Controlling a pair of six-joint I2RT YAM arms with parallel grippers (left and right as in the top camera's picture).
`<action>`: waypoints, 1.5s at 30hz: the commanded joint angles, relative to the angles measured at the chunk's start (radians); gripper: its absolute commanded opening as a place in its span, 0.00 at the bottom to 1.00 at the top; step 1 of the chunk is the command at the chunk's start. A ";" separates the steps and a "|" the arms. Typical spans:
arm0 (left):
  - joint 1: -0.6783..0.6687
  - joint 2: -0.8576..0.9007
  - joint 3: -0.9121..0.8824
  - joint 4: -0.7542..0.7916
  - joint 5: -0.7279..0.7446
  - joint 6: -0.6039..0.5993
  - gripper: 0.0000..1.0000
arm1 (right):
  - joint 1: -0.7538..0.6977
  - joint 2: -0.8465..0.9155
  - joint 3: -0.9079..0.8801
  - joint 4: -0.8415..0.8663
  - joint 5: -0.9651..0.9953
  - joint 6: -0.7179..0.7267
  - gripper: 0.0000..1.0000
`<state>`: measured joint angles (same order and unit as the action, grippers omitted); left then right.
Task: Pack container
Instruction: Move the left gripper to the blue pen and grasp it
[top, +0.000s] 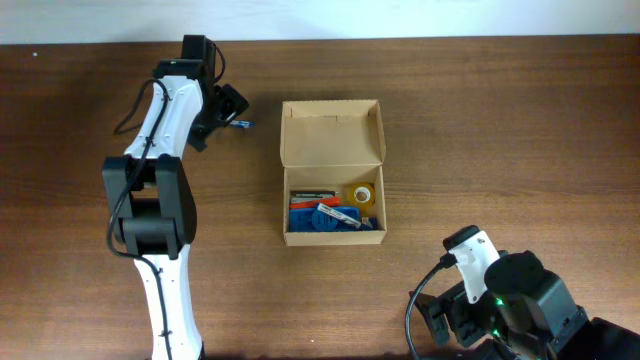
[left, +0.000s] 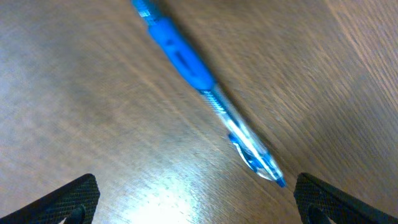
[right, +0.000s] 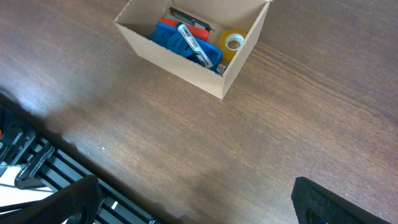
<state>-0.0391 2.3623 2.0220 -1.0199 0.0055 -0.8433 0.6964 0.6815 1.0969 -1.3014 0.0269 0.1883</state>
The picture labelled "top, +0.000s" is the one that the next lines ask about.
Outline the blue ballpoint pen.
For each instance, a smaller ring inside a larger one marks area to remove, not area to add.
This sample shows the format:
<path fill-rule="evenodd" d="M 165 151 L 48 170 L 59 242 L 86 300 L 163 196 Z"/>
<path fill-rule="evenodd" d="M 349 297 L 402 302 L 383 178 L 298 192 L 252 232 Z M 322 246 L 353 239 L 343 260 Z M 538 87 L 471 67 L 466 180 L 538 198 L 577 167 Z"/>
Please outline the blue ballpoint pen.
<path fill-rule="evenodd" d="M 255 126 L 254 122 L 246 120 L 233 120 L 229 123 L 230 127 L 248 129 Z"/>

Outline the white blue staples box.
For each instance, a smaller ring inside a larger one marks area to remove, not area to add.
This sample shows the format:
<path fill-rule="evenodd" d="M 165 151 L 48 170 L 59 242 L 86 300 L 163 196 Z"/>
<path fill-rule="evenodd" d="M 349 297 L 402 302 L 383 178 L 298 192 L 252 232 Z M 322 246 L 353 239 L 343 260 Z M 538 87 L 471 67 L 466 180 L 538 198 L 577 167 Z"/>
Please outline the white blue staples box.
<path fill-rule="evenodd" d="M 375 217 L 363 217 L 361 219 L 360 229 L 363 231 L 375 231 L 378 229 L 377 219 Z"/>

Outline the cardboard box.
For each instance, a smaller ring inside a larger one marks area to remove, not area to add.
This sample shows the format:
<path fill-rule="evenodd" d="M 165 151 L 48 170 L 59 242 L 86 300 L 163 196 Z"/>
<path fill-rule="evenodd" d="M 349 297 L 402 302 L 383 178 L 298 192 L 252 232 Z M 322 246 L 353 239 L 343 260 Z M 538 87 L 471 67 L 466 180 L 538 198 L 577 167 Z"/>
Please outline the cardboard box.
<path fill-rule="evenodd" d="M 289 247 L 378 245 L 387 233 L 383 163 L 386 143 L 377 100 L 285 101 L 280 159 L 284 167 L 283 236 Z M 294 231 L 294 192 L 332 191 L 347 206 L 356 187 L 371 200 L 360 210 L 374 219 L 371 231 Z"/>

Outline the yellow tape roll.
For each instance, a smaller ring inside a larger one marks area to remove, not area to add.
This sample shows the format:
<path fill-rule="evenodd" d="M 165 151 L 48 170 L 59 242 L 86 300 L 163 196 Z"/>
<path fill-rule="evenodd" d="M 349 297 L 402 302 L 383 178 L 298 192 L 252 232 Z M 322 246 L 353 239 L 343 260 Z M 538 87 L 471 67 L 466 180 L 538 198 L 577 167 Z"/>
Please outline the yellow tape roll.
<path fill-rule="evenodd" d="M 375 204 L 375 188 L 371 183 L 360 182 L 348 186 L 346 200 L 351 206 L 361 209 L 372 208 Z"/>

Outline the blue whiteboard marker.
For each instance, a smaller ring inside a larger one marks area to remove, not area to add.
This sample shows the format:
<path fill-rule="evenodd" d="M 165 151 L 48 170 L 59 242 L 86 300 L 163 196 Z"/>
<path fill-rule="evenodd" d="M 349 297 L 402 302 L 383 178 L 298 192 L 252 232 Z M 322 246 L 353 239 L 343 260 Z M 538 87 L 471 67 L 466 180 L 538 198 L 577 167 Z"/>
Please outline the blue whiteboard marker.
<path fill-rule="evenodd" d="M 318 204 L 316 206 L 316 209 L 318 211 L 320 211 L 320 212 L 322 212 L 322 213 L 324 213 L 324 214 L 326 214 L 326 215 L 328 215 L 328 216 L 330 216 L 330 217 L 332 217 L 332 218 L 334 218 L 334 219 L 336 219 L 336 220 L 338 220 L 340 222 L 343 222 L 343 223 L 345 223 L 345 224 L 347 224 L 349 226 L 352 226 L 352 227 L 354 227 L 356 229 L 359 229 L 362 226 L 362 223 L 360 221 L 358 221 L 358 220 L 356 220 L 356 219 L 354 219 L 354 218 L 352 218 L 352 217 L 350 217 L 350 216 L 348 216 L 348 215 L 346 215 L 346 214 L 344 214 L 344 213 L 342 213 L 342 212 L 340 212 L 340 211 L 338 211 L 338 210 L 336 210 L 336 209 L 334 209 L 332 207 L 329 207 L 329 206 L 327 206 L 325 204 L 322 204 L 322 203 Z"/>

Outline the blue plastic tray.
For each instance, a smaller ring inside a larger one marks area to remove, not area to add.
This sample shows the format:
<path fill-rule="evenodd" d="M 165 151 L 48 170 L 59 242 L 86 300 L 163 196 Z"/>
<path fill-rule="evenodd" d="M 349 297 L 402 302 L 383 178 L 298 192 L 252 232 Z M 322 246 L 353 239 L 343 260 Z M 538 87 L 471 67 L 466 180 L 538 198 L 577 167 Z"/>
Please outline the blue plastic tray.
<path fill-rule="evenodd" d="M 315 208 L 291 209 L 289 232 L 349 232 L 355 228 Z"/>

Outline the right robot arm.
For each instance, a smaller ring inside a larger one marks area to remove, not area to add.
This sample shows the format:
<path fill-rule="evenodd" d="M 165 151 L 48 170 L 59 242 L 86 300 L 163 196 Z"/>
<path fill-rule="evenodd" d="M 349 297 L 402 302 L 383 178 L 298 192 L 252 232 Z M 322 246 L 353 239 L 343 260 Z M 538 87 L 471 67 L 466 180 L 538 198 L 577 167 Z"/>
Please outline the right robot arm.
<path fill-rule="evenodd" d="M 564 281 L 530 251 L 502 251 L 438 297 L 417 287 L 406 310 L 420 312 L 436 344 L 455 338 L 463 359 L 639 357 L 637 333 L 588 317 Z"/>

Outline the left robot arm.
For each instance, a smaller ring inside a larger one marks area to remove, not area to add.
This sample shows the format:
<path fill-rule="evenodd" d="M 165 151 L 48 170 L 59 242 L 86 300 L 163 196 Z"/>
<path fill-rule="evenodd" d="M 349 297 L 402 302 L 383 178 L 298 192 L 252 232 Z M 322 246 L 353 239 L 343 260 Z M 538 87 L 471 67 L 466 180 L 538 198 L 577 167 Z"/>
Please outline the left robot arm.
<path fill-rule="evenodd" d="M 247 129 L 248 101 L 220 82 L 221 49 L 204 35 L 187 35 L 177 58 L 160 61 L 141 88 L 152 92 L 144 120 L 123 119 L 117 135 L 136 131 L 123 155 L 108 157 L 102 178 L 109 209 L 108 249 L 133 261 L 147 299 L 154 359 L 202 359 L 189 282 L 197 209 L 184 170 L 187 146 L 206 149 L 217 129 Z"/>

